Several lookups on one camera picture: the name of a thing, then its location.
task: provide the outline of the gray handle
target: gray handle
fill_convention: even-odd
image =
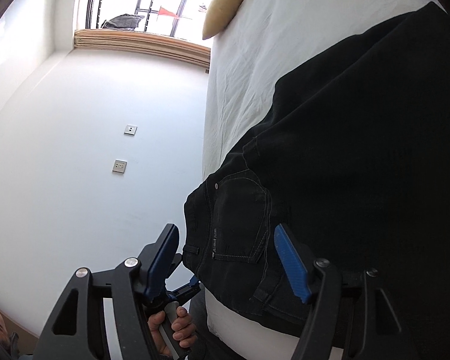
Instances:
[[[158,328],[163,340],[165,341],[168,349],[172,352],[173,360],[183,360],[190,353],[189,350],[183,349],[180,346],[180,342],[173,338],[175,333],[172,329],[172,323],[176,320],[176,309],[179,306],[178,302],[171,302],[164,308],[165,321]]]

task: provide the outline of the red flag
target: red flag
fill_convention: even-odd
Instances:
[[[174,19],[180,19],[180,17],[177,16],[175,13],[167,11],[165,8],[162,7],[160,7],[160,9],[158,10],[158,15],[171,16]]]

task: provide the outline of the metal screw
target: metal screw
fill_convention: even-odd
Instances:
[[[317,264],[320,268],[326,268],[330,265],[330,261],[327,259],[316,259],[315,264]]]
[[[75,272],[75,275],[77,275],[78,278],[84,278],[88,274],[87,268],[80,268],[77,272]]]
[[[138,260],[135,257],[131,257],[125,260],[125,266],[128,268],[132,268],[138,264]]]
[[[371,278],[376,278],[378,276],[378,271],[375,268],[367,269],[367,275]]]

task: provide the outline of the white bed sheet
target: white bed sheet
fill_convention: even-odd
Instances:
[[[340,40],[430,1],[439,5],[436,0],[244,0],[211,50],[203,178],[265,117],[281,76]],[[291,357],[296,337],[241,317],[208,291],[206,305],[210,331],[241,356]]]

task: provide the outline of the pillow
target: pillow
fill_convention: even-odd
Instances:
[[[243,0],[212,0],[203,22],[203,39],[222,32],[232,21]]]

